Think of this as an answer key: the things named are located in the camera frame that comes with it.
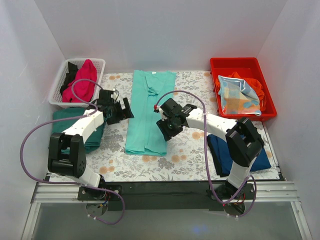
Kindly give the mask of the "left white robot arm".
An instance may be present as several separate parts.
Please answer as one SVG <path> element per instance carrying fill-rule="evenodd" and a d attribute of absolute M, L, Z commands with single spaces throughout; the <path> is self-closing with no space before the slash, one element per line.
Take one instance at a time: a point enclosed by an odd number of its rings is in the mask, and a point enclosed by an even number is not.
<path fill-rule="evenodd" d="M 104 186 L 106 182 L 102 175 L 87 166 L 85 143 L 98 127 L 133 117 L 126 97 L 120 98 L 116 89 L 101 89 L 99 98 L 85 109 L 80 119 L 64 131 L 54 132 L 50 136 L 48 170 L 90 186 L 89 194 L 95 200 L 103 199 L 107 193 Z"/>

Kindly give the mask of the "turquoise t shirt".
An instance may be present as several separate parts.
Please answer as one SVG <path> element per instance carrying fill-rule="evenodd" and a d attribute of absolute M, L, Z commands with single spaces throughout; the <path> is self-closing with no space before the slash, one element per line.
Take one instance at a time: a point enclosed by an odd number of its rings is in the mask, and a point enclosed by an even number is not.
<path fill-rule="evenodd" d="M 157 121 L 159 113 L 154 105 L 165 93 L 173 91 L 177 74 L 171 71 L 152 72 L 135 70 L 130 108 L 134 118 L 129 119 L 125 153 L 129 155 L 165 156 L 167 143 Z"/>

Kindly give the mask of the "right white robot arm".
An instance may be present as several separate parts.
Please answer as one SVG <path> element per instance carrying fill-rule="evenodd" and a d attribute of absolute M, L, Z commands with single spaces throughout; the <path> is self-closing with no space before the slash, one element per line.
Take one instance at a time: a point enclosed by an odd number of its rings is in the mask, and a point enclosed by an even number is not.
<path fill-rule="evenodd" d="M 232 159 L 230 174 L 225 182 L 226 192 L 230 197 L 227 202 L 230 203 L 243 195 L 251 167 L 265 145 L 250 119 L 223 118 L 206 113 L 204 109 L 192 104 L 182 107 L 172 98 L 162 105 L 155 104 L 153 108 L 154 112 L 161 116 L 156 124 L 165 141 L 181 133 L 184 128 L 192 128 L 226 142 Z"/>

